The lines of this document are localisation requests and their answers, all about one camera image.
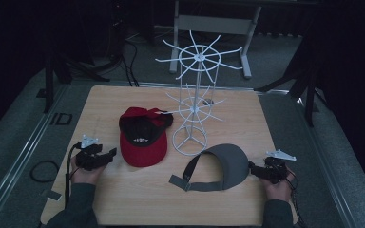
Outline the dark equipment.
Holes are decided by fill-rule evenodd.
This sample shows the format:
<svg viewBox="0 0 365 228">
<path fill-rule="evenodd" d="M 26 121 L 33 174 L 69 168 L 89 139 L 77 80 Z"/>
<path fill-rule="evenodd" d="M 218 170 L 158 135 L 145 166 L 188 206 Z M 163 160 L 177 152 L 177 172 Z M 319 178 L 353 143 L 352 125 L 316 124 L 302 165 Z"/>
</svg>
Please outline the dark equipment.
<svg viewBox="0 0 365 228">
<path fill-rule="evenodd" d="M 109 0 L 110 29 L 108 57 L 111 62 L 117 62 L 123 55 L 127 32 L 128 6 L 126 0 Z"/>
</svg>

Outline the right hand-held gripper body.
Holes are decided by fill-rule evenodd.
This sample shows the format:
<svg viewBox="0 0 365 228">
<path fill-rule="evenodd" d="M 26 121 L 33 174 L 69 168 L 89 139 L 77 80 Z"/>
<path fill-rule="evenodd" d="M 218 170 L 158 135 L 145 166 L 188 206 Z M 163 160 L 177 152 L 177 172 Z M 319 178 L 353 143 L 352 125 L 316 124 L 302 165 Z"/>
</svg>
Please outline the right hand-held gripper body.
<svg viewBox="0 0 365 228">
<path fill-rule="evenodd" d="M 294 162 L 297 158 L 281 151 L 280 149 L 277 151 L 267 151 L 266 155 L 267 157 L 264 160 L 265 167 L 270 172 L 267 179 L 273 184 L 285 180 L 288 176 L 288 170 L 285 162 Z"/>
</svg>

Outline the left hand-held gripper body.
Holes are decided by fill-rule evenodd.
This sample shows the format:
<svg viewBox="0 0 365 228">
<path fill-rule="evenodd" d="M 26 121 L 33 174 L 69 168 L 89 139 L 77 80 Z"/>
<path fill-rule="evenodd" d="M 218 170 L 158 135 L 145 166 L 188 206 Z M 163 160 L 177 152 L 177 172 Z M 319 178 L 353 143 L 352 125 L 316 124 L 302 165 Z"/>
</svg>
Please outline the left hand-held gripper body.
<svg viewBox="0 0 365 228">
<path fill-rule="evenodd" d="M 81 151 L 76 155 L 76 165 L 79 168 L 90 171 L 107 165 L 103 161 L 102 151 L 100 153 L 93 152 L 93 145 L 98 144 L 98 141 L 97 138 L 91 138 L 87 135 L 82 137 Z"/>
</svg>

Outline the person's left hand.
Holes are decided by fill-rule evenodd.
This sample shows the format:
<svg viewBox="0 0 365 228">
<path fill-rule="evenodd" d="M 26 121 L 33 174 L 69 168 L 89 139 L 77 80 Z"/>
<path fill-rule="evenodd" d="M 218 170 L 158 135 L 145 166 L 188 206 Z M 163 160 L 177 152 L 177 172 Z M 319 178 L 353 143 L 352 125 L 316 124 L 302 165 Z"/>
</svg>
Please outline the person's left hand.
<svg viewBox="0 0 365 228">
<path fill-rule="evenodd" d="M 71 159 L 71 167 L 72 167 L 71 182 L 73 184 L 87 183 L 87 184 L 96 185 L 98 182 L 98 179 L 101 177 L 102 173 L 106 169 L 106 166 L 101 166 L 99 168 L 92 169 L 90 171 L 85 170 L 83 168 L 79 168 L 76 165 L 75 157 L 73 157 Z"/>
</svg>

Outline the white wire hat rack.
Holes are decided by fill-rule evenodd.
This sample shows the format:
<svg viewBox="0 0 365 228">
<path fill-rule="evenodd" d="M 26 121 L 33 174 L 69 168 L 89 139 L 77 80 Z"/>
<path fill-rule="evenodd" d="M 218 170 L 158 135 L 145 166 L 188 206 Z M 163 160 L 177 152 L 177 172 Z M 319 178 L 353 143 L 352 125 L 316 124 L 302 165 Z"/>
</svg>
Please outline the white wire hat rack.
<svg viewBox="0 0 365 228">
<path fill-rule="evenodd" d="M 213 114 L 213 107 L 223 103 L 223 100 L 214 99 L 220 67 L 241 70 L 241 66 L 225 64 L 222 58 L 240 52 L 241 48 L 218 51 L 215 44 L 221 38 L 219 35 L 210 44 L 197 43 L 192 31 L 189 31 L 189 35 L 191 45 L 186 47 L 178 47 L 163 40 L 178 53 L 168 59 L 157 59 L 157 62 L 176 64 L 180 68 L 175 77 L 180 83 L 178 94 L 167 93 L 170 99 L 178 103 L 170 114 L 182 119 L 172 134 L 172 145 L 182 155 L 197 156 L 208 145 L 204 122 L 207 120 L 222 122 L 221 118 Z"/>
</svg>

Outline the black metal stand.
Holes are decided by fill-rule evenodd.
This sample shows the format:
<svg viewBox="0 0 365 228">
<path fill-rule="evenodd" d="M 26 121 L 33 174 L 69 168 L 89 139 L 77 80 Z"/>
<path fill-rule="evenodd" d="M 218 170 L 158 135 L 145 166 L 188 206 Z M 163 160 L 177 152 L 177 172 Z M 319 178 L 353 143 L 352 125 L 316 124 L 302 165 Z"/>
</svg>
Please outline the black metal stand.
<svg viewBox="0 0 365 228">
<path fill-rule="evenodd" d="M 313 108 L 315 94 L 317 93 L 317 75 L 322 63 L 321 49 L 315 47 L 313 42 L 304 36 L 288 67 L 285 69 L 283 76 L 268 85 L 255 88 L 255 91 L 268 92 L 294 80 L 289 90 L 289 95 L 292 98 L 299 99 L 303 93 L 306 93 L 304 118 L 307 124 L 313 127 Z"/>
<path fill-rule="evenodd" d="M 44 112 L 48 113 L 54 104 L 54 75 L 58 77 L 61 83 L 69 84 L 72 81 L 72 77 L 68 68 L 71 67 L 81 71 L 90 79 L 99 82 L 108 82 L 108 79 L 99 76 L 98 72 L 113 67 L 114 65 L 114 61 L 109 61 L 107 64 L 101 66 L 88 67 L 71 59 L 64 53 L 48 49 L 45 52 L 45 87 L 38 92 L 38 96 L 45 99 Z"/>
</svg>

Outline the red baseball cap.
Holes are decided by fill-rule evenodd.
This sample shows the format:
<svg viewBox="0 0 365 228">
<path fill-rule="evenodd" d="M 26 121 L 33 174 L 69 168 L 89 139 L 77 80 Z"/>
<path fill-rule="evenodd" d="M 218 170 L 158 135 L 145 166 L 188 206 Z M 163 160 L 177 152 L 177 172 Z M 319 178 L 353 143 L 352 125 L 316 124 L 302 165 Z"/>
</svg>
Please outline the red baseball cap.
<svg viewBox="0 0 365 228">
<path fill-rule="evenodd" d="M 159 108 L 130 107 L 119 119 L 124 160 L 133 167 L 148 167 L 161 162 L 168 147 L 166 129 L 173 121 L 172 114 Z"/>
</svg>

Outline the person's right hand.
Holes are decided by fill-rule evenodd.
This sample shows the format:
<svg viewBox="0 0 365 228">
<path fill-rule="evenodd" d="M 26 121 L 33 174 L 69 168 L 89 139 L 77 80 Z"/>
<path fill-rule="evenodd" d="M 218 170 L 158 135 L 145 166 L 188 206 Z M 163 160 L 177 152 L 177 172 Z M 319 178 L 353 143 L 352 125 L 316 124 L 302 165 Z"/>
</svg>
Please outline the person's right hand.
<svg viewBox="0 0 365 228">
<path fill-rule="evenodd" d="M 295 178 L 292 170 L 289 169 L 289 174 L 285 180 L 282 180 L 276 184 L 264 179 L 259 179 L 264 187 L 266 198 L 268 200 L 282 200 L 289 202 L 291 199 L 293 188 L 291 181 Z"/>
</svg>

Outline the grey sun visor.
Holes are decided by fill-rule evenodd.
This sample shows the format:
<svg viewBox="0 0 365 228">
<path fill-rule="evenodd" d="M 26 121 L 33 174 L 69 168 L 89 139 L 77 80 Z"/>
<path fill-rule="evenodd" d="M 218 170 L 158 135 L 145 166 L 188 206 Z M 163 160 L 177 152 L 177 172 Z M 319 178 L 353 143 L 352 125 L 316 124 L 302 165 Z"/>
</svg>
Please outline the grey sun visor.
<svg viewBox="0 0 365 228">
<path fill-rule="evenodd" d="M 222 168 L 222 179 L 213 182 L 191 182 L 191 178 L 202 155 L 215 156 Z M 230 189 L 242 183 L 249 175 L 248 159 L 238 146 L 231 143 L 218 144 L 202 151 L 185 167 L 182 177 L 172 175 L 169 182 L 185 192 L 212 192 Z"/>
</svg>

